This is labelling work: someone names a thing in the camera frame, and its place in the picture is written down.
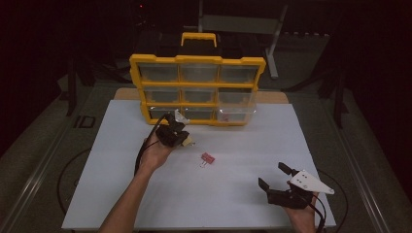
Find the small red block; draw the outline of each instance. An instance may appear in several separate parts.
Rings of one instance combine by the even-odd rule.
[[[213,163],[213,161],[215,161],[215,158],[212,156],[212,155],[210,155],[209,153],[207,153],[207,152],[204,152],[203,154],[202,154],[202,157],[201,157],[203,160],[205,160],[207,163],[209,163],[209,164],[211,164],[211,163]]]

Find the yellow tool box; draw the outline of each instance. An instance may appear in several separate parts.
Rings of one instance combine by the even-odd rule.
[[[130,73],[147,123],[176,109],[190,124],[245,125],[265,61],[253,35],[145,32]]]

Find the dark floor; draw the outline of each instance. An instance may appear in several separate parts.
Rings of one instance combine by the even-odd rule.
[[[280,79],[273,81],[265,73],[260,89],[280,89],[309,77],[326,42],[327,38],[281,37],[275,53]],[[122,86],[130,85],[102,78],[95,87],[79,86],[79,104],[72,117],[65,116],[67,102],[56,99],[1,157],[0,185],[6,187],[0,190],[1,232],[64,232],[60,229],[64,209],[85,165],[85,150],[92,147],[107,105]],[[344,194],[334,180],[320,174],[336,190],[328,201],[337,224],[343,222],[340,232],[410,232],[411,204],[351,91],[345,91],[348,112],[339,129],[331,117],[333,101],[319,99],[318,87],[314,83],[287,95],[315,165],[337,180],[347,195],[349,211],[343,222]],[[73,128],[77,116],[95,117],[96,123],[92,128]],[[32,188],[31,195],[23,193],[25,187]]]

